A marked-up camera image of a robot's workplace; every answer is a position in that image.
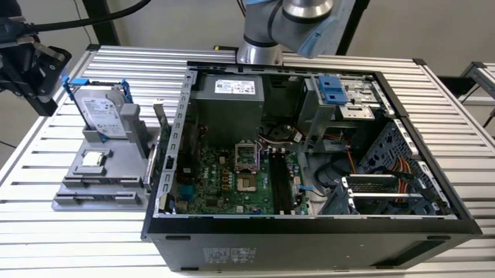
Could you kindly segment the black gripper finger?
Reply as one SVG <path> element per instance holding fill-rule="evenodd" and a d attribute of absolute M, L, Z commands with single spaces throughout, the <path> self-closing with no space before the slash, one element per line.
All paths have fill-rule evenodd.
<path fill-rule="evenodd" d="M 1 90 L 10 91 L 15 95 L 33 95 L 29 84 L 16 73 L 1 72 Z"/>
<path fill-rule="evenodd" d="M 72 54 L 65 49 L 40 43 L 33 43 L 33 49 L 31 67 L 25 72 L 27 100 L 39 116 L 52 116 L 57 108 L 52 95 Z"/>

